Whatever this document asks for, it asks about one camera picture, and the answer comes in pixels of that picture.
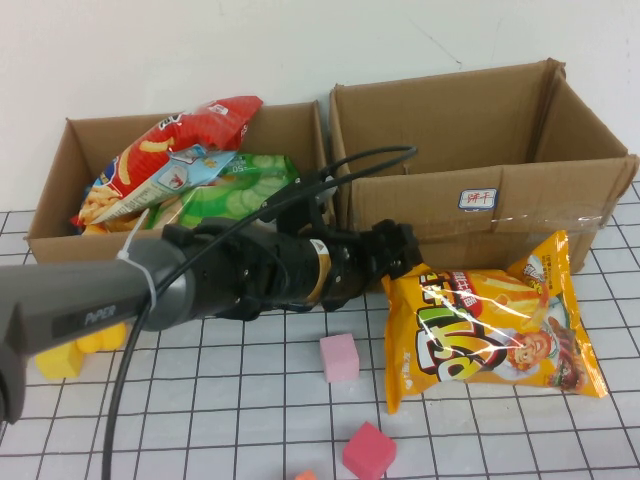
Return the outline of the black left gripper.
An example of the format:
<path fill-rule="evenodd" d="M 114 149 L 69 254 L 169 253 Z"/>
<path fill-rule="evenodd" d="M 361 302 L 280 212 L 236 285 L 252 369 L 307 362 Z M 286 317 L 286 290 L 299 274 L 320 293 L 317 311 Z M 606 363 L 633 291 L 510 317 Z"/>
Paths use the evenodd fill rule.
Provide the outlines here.
<path fill-rule="evenodd" d="M 342 308 L 385 276 L 401 278 L 423 263 L 413 227 L 393 220 L 383 220 L 362 232 L 332 229 L 323 240 L 331 259 L 322 289 L 325 311 Z"/>

